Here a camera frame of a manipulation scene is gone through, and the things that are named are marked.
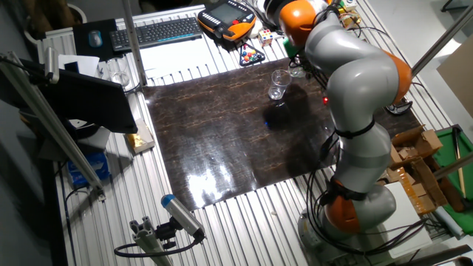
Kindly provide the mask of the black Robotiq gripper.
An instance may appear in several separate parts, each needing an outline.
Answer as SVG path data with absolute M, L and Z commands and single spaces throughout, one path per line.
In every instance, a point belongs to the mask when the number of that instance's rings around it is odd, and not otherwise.
M 296 55 L 291 58 L 291 67 L 292 68 L 302 68 L 303 70 L 311 70 L 313 66 L 311 63 L 306 59 L 306 57 L 302 55 Z

